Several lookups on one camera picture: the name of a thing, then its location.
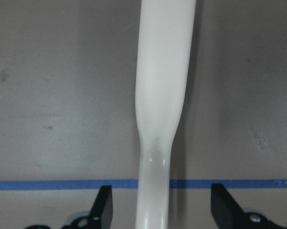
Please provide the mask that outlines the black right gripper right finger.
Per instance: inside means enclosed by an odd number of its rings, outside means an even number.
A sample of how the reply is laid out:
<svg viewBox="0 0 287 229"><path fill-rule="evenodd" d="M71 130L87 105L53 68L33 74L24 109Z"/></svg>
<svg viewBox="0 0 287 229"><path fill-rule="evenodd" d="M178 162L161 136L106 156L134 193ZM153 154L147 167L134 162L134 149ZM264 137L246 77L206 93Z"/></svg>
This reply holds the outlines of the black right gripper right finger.
<svg viewBox="0 0 287 229"><path fill-rule="evenodd" d="M212 184L211 214L219 229L257 229L223 184Z"/></svg>

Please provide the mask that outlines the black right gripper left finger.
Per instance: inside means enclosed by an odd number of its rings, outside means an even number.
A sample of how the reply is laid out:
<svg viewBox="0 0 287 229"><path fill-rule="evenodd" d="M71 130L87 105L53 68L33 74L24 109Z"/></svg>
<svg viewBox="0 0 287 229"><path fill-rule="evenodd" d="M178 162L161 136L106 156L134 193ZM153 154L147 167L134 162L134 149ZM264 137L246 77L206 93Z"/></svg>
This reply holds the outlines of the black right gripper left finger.
<svg viewBox="0 0 287 229"><path fill-rule="evenodd" d="M110 229L112 218L112 186L101 186L88 215L89 229Z"/></svg>

